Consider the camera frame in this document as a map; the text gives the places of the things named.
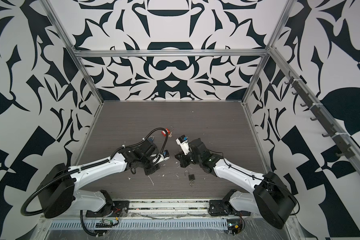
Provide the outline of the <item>black padlock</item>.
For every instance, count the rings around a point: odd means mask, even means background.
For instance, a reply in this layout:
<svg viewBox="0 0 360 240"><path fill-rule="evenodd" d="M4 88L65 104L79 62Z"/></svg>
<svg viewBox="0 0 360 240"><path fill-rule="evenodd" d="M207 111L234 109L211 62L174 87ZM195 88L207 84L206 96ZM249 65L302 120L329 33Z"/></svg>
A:
<svg viewBox="0 0 360 240"><path fill-rule="evenodd" d="M185 176L188 177L188 179L189 179L189 184L190 184L191 187L193 187L194 184L195 184L195 179L196 179L196 178L195 178L195 175L190 174L190 172L189 172L188 170L186 170L186 171L185 171Z"/></svg>

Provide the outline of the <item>red padlock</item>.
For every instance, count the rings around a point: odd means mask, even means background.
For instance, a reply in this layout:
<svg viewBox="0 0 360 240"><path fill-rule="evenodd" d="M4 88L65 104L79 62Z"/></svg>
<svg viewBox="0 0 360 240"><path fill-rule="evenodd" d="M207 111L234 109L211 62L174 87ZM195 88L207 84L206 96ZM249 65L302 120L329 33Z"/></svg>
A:
<svg viewBox="0 0 360 240"><path fill-rule="evenodd" d="M165 128L165 130L162 131L162 134L163 134L165 137L171 138L171 137L172 137L172 134L173 134L173 130L174 130L174 127L173 127L173 126L170 126L170 127L168 127L168 128Z"/></svg>

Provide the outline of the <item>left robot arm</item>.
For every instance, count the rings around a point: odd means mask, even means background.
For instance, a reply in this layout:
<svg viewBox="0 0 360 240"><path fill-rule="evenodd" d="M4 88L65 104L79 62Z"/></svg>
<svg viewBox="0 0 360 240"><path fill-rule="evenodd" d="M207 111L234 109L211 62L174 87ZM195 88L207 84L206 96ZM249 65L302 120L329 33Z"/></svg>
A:
<svg viewBox="0 0 360 240"><path fill-rule="evenodd" d="M58 164L46 175L21 207L23 216L42 214L47 219L58 217L68 210L91 211L108 215L114 206L109 193L84 191L83 187L113 174L131 171L136 173L142 168L149 176L160 168L160 163L169 159L165 149L169 133L165 128L153 129L153 132L165 132L161 148L150 140L148 134L140 142L117 148L109 157L83 165L68 167Z"/></svg>

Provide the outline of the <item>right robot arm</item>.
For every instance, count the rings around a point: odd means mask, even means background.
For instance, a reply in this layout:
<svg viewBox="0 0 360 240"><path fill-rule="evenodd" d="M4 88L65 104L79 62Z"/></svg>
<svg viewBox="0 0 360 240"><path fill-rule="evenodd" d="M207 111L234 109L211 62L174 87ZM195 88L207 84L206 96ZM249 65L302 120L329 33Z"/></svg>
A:
<svg viewBox="0 0 360 240"><path fill-rule="evenodd" d="M209 150L201 139L177 138L181 152L176 159L182 168L198 165L207 174L228 180L246 190L231 190L223 198L223 209L229 215L249 212L262 216L271 226L281 230L299 202L283 181L273 172L256 173L228 161L223 153Z"/></svg>

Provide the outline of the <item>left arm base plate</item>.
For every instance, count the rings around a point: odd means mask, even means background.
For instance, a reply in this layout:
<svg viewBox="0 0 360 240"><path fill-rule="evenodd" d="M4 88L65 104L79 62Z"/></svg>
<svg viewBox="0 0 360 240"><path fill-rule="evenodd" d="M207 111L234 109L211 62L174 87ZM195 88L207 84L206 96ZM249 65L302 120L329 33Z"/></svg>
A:
<svg viewBox="0 0 360 240"><path fill-rule="evenodd" d="M112 204L105 204L99 211L87 211L86 218L121 217L129 211L129 201L113 201Z"/></svg>

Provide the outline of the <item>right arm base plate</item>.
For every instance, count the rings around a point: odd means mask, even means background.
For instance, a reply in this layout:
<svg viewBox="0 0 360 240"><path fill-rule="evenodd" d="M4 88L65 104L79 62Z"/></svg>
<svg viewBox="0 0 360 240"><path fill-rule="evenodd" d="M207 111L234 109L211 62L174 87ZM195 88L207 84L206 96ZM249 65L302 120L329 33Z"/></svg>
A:
<svg viewBox="0 0 360 240"><path fill-rule="evenodd" d="M218 216L250 216L251 213L247 211L237 211L233 208L233 206L228 201L223 200L210 200L209 215L213 217Z"/></svg>

